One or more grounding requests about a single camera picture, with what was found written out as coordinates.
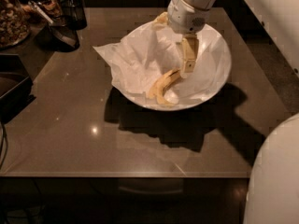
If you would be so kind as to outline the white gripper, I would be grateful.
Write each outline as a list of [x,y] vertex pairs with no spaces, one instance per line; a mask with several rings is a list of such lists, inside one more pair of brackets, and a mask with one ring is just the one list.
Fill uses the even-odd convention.
[[163,12],[152,22],[154,25],[167,25],[178,34],[186,34],[180,42],[182,49],[182,66],[180,75],[187,78],[196,66],[199,49],[197,32],[206,24],[209,11],[189,5],[184,0],[171,0],[167,13]]

